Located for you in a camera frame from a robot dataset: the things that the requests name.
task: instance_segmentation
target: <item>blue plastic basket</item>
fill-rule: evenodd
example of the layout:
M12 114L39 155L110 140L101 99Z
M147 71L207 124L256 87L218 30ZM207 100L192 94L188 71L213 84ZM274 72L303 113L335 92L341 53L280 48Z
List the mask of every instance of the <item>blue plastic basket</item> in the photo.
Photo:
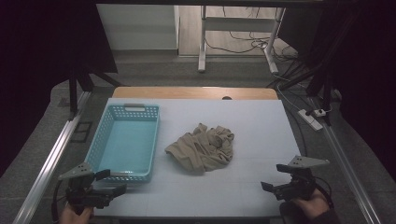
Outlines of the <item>blue plastic basket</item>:
M107 182L149 182L160 122L157 105L108 105L85 162Z

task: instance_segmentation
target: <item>white tabletop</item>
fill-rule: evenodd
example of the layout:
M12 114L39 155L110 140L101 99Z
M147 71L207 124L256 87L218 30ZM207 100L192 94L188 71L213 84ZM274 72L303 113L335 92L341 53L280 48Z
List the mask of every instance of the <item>white tabletop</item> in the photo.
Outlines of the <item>white tabletop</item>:
M160 128L151 182L131 186L96 216L274 217L279 205L261 181L280 185L290 175L276 170L300 155L279 100L166 100L111 98L107 104L156 104ZM164 149L199 123L230 129L233 160L223 169L192 175Z

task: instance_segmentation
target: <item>black cable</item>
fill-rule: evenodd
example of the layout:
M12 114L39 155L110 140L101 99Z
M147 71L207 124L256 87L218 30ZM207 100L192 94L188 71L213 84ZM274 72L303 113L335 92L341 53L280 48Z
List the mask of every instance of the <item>black cable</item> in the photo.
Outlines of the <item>black cable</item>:
M295 68L293 68L293 70L290 71L290 73L285 74L285 76L283 76L284 78L291 78L296 76L297 74L299 74L301 71L303 71L305 68L304 63L299 63Z
M274 47L273 47L273 52L274 52L274 56L275 56L278 60L280 60L281 62L287 62L287 61L290 61L290 60L298 60L298 56L288 57L288 56L285 56L285 55L279 55L279 54L277 54Z
M305 155L306 157L308 157L308 149L306 148L305 137L304 137L304 134L303 134L303 130L302 130L301 127L300 127L300 123L298 122L297 118L294 117L293 113L291 113L291 111L290 111L286 106L284 106L284 107L285 107L286 111L287 111L287 112L291 115L291 117L294 119L294 121L296 122L297 128L298 128L298 130L300 131L300 136L301 136L301 138L302 138L302 140L303 140L304 155Z
M282 75L280 75L279 77L283 77L283 78L289 79L290 76L295 75L294 73L297 73L297 71L298 71L299 69L301 69L301 66L304 65L303 63L299 63L299 64L298 64L295 68L293 68L293 69L290 71L290 73L288 74L289 70L293 67L293 65L294 65L296 62L297 62L297 60L294 60L294 61L289 65L289 67L288 67L288 69L286 70L286 72L284 72L284 73L283 73ZM276 80L272 81L270 84L268 84L268 85L266 86L266 88L269 88L270 86L273 86L273 85L277 84L279 81L281 81L280 79L282 79L282 78L279 78L279 79L276 79Z
M303 103L305 103L306 105L308 105L308 107L310 108L309 110L314 110L314 108L312 107L312 105L310 105L305 99L303 99L303 97L302 97L301 95L299 95L299 94L297 94L297 93L295 93L295 92L289 91L289 90L288 90L288 92L290 92L291 94L293 94L293 95L297 96L298 98L300 98L300 99L303 101Z
M253 47L252 49L247 49L247 50L244 50L244 51L233 51L233 50L229 50L229 49L222 49L222 48L212 47L212 46L209 45L209 43L207 43L206 38L205 38L205 42L206 42L206 44L207 44L210 48L212 48L212 49L220 49L220 50L228 51L228 52L231 52L231 53L245 53L245 52L249 52L249 51L252 51L252 50L254 50L255 48L257 48L257 47Z
M225 7L222 7L222 11L223 11L223 15L224 15L224 17L227 17L227 15L226 15L226 13L225 13ZM259 8L259 10L257 11L257 13L256 13L256 18L259 16L259 11L260 11L260 8ZM251 43L250 43L250 45L251 46L253 46L253 44L254 43L259 43L257 46L253 46L254 48L261 48L262 49L262 46L266 43L264 40L265 39L269 39L269 37L253 37L253 36L251 36L251 34L252 34L252 32L250 32L249 33L249 36L250 36L250 38L241 38L241 37L236 37L236 36L234 36L233 35L233 33L231 32L231 31L229 31L229 33L230 33L230 36L232 37L232 38L234 38L234 39L237 39L237 40L253 40ZM248 50L244 50L244 51L233 51L233 50L229 50L229 49L223 49L223 48L217 48L217 47L212 47L212 46L210 46L210 45L208 45L210 48L212 48L212 49L220 49L220 50L225 50L225 51L228 51L228 52L231 52L231 53L245 53L245 52L248 52L248 51L251 51L251 50L253 50L253 49L248 49Z
M51 204L51 214L52 214L52 222L59 223L59 215L58 215L58 191L59 187L62 184L62 180L59 180L56 184L55 191L53 191L53 198Z
M63 197L59 198L56 202L59 202L60 200L62 200L64 198L66 198L66 196L63 196Z
M332 187L330 187L330 184L326 180L318 176L314 176L314 178L321 180L323 183L327 185L327 188L329 189L329 196L332 197Z
M289 49L289 48L291 48L291 46L290 45L287 45L285 48L283 48L282 49L282 55L284 56L285 55L285 53L283 52L285 49Z

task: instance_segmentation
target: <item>beige towel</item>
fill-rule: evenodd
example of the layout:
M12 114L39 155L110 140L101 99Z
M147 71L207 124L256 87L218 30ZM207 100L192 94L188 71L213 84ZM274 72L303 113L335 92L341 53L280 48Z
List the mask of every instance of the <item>beige towel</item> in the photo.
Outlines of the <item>beige towel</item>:
M203 173L223 168L233 158L233 133L218 126L206 131L200 123L193 133L185 133L165 149L188 171Z

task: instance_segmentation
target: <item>black curtain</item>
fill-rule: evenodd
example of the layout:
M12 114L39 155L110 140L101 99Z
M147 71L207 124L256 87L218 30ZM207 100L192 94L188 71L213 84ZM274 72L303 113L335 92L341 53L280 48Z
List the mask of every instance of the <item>black curtain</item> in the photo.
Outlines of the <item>black curtain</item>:
M334 57L334 86L343 96L343 117L396 180L396 8L392 1L361 6Z
M0 174L42 118L51 89L85 65L117 73L93 1L1 1Z

